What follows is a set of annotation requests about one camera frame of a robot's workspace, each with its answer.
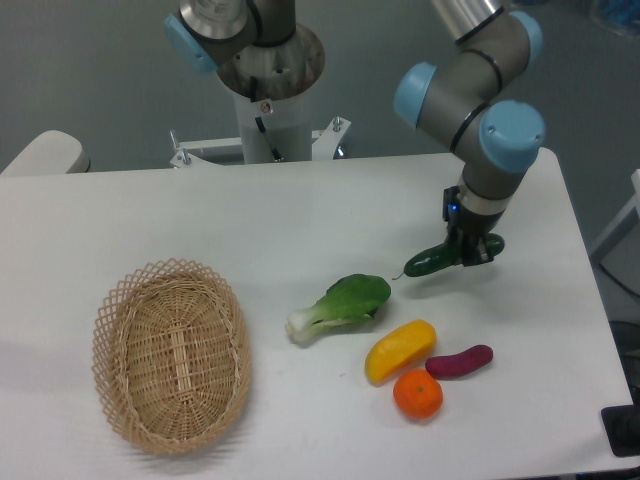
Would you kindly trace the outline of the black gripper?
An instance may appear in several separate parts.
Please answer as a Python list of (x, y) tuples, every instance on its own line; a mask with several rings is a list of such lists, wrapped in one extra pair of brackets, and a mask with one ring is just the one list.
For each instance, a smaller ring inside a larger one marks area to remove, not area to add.
[(505, 200), (486, 199), (466, 185), (454, 185), (444, 190), (444, 244), (454, 257), (453, 265), (482, 265), (500, 254), (500, 236), (489, 233), (505, 210)]

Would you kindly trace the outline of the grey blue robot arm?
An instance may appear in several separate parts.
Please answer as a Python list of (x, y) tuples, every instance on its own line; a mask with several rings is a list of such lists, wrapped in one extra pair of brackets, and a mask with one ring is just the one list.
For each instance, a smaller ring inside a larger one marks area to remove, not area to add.
[[(500, 100), (500, 92), (538, 57), (538, 23), (499, 1), (438, 1), (435, 9), (459, 49), (447, 67), (422, 62), (400, 81), (396, 114), (445, 146), (463, 164), (444, 191), (446, 237), (404, 267), (421, 277), (491, 262), (504, 247), (494, 227), (545, 137), (539, 112)], [(164, 22), (176, 53), (214, 74), (233, 95), (247, 163), (318, 156), (304, 102), (325, 65), (318, 37), (291, 1), (183, 1)]]

